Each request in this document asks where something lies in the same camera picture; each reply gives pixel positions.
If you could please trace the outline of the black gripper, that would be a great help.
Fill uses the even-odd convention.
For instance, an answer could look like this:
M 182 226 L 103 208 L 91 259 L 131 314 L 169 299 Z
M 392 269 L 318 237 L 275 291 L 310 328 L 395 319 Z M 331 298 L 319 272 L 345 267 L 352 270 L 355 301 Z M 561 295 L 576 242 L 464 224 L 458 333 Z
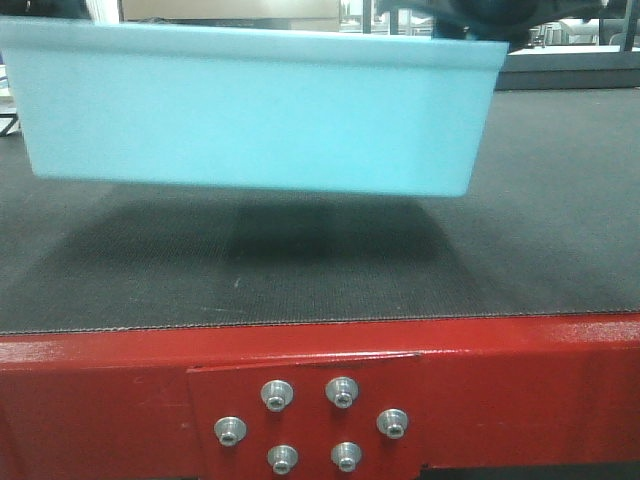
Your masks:
M 599 1 L 377 1 L 376 12 L 410 9 L 437 22 L 467 28 L 475 38 L 515 43 L 535 26 L 564 18 L 592 18 Z

